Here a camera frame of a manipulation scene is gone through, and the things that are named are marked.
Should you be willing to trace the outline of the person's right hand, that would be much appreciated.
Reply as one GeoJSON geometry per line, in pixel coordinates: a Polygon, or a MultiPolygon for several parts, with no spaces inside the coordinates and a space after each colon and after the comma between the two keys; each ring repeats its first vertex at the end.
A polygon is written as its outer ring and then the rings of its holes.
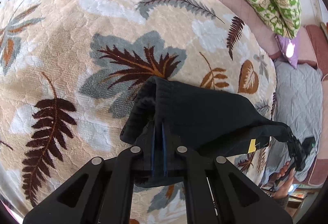
{"type": "MultiPolygon", "coordinates": [[[[273,174],[271,174],[269,177],[269,182],[275,182],[276,180],[286,175],[289,164],[290,161],[287,161],[283,165],[283,167],[279,170],[279,172],[274,172],[273,174]]],[[[279,183],[279,189],[271,193],[271,197],[273,198],[273,200],[284,210],[287,207],[288,198],[289,198],[288,191],[293,184],[294,175],[295,175],[295,169],[293,168],[290,170],[288,176],[285,178],[283,183],[279,183]]]]}

